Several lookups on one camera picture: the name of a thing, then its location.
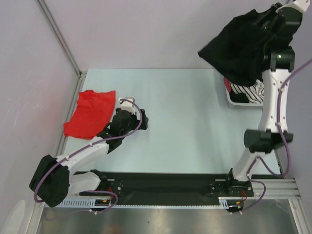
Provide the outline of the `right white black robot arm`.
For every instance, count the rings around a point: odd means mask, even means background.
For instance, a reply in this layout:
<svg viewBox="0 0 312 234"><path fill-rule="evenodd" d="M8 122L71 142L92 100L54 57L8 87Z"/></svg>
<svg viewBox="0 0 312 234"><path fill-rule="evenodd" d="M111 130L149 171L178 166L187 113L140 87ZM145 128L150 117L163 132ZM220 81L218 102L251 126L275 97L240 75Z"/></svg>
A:
<svg viewBox="0 0 312 234"><path fill-rule="evenodd" d="M258 129L246 130L244 133L243 155L226 176L224 192L228 196L253 196L251 177L254 167L258 162L263 162L265 155L272 150L280 147L286 149L287 167L278 177L285 178L290 170L291 155L288 144L292 142L293 134L288 132L286 110L290 79L297 72L294 70L295 52L290 42L310 3L309 0L294 0L285 5L277 3L259 22L269 36L262 40L262 115Z"/></svg>

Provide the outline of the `red tank top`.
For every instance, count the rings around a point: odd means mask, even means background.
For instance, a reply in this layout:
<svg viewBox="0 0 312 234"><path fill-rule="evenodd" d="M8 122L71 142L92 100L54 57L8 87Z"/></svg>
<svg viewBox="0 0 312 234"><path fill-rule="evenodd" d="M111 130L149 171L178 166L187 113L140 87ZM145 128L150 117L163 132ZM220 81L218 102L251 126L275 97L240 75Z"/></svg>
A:
<svg viewBox="0 0 312 234"><path fill-rule="evenodd" d="M92 139L110 122L116 104L116 91L79 92L76 110L63 124L64 135L80 139Z"/></svg>

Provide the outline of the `black tank top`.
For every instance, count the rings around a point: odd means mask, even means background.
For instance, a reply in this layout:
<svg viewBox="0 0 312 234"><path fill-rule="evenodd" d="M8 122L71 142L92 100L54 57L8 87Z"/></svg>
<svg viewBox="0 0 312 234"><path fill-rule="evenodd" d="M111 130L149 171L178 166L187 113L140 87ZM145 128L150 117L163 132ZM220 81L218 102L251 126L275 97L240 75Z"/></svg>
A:
<svg viewBox="0 0 312 234"><path fill-rule="evenodd" d="M252 86L262 77L265 49L272 43L289 45L293 35L264 31L255 25L259 12L234 17L222 31L199 50L200 58L208 62L230 82Z"/></svg>

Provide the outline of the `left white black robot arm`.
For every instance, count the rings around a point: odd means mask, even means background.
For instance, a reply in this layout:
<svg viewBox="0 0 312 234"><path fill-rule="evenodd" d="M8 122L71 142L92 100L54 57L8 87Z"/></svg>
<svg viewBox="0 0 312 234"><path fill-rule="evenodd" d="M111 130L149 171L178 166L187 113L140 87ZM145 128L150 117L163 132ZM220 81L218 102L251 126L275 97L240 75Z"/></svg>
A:
<svg viewBox="0 0 312 234"><path fill-rule="evenodd" d="M116 198L104 173L96 169L77 173L82 166L114 151L129 135L148 128L149 119L145 110L131 113L117 108L116 111L113 120L82 148L66 155L46 155L41 159L29 184L36 203L44 202L49 207L55 207L69 195Z"/></svg>

